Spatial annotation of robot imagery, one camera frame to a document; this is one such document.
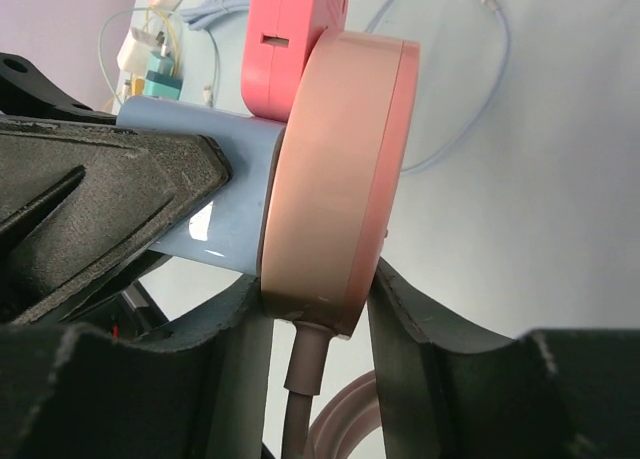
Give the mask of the red pink cube charger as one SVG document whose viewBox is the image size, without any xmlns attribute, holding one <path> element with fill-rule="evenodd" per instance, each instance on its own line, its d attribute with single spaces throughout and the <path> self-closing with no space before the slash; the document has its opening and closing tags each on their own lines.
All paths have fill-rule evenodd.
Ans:
<svg viewBox="0 0 640 459">
<path fill-rule="evenodd" d="M 251 114 L 288 120 L 315 43 L 344 28 L 347 7 L 348 0 L 250 0 L 241 96 Z"/>
</svg>

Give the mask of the pink round socket hub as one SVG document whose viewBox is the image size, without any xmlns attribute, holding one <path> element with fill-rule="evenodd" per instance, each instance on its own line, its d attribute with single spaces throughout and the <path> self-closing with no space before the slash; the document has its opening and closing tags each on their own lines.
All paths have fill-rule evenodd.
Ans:
<svg viewBox="0 0 640 459">
<path fill-rule="evenodd" d="M 353 333 L 387 234 L 413 113 L 416 42 L 327 31 L 286 126 L 266 221 L 269 312 Z"/>
</svg>

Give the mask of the small teal cube charger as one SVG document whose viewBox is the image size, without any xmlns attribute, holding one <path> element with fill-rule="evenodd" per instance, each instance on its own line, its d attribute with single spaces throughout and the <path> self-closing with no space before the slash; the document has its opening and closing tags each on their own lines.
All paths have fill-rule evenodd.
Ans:
<svg viewBox="0 0 640 459">
<path fill-rule="evenodd" d="M 145 96 L 178 100 L 183 81 L 174 75 L 175 60 L 161 51 L 153 51 L 147 61 L 143 94 Z"/>
</svg>

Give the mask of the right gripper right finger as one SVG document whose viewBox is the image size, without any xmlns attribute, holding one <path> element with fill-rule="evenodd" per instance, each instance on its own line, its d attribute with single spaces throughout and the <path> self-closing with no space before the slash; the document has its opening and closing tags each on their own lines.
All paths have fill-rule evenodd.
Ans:
<svg viewBox="0 0 640 459">
<path fill-rule="evenodd" d="M 368 304 L 390 458 L 635 458 L 639 333 L 537 329 L 511 339 L 381 262 Z"/>
</svg>

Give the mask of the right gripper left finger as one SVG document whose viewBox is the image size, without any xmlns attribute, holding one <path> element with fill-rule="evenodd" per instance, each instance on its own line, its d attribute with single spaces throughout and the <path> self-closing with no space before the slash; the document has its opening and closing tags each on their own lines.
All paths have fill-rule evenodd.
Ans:
<svg viewBox="0 0 640 459">
<path fill-rule="evenodd" d="M 257 279 L 136 341 L 86 324 L 1 330 L 5 458 L 257 458 L 273 323 Z"/>
</svg>

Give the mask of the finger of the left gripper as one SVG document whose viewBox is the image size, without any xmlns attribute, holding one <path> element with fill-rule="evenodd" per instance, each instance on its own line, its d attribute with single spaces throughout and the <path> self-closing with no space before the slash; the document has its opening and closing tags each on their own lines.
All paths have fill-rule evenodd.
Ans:
<svg viewBox="0 0 640 459">
<path fill-rule="evenodd" d="M 231 174 L 204 135 L 3 117 L 2 322 L 76 308 Z"/>
<path fill-rule="evenodd" d="M 1 53 L 1 112 L 7 115 L 116 125 L 113 114 L 94 111 L 66 94 L 22 56 Z"/>
</svg>

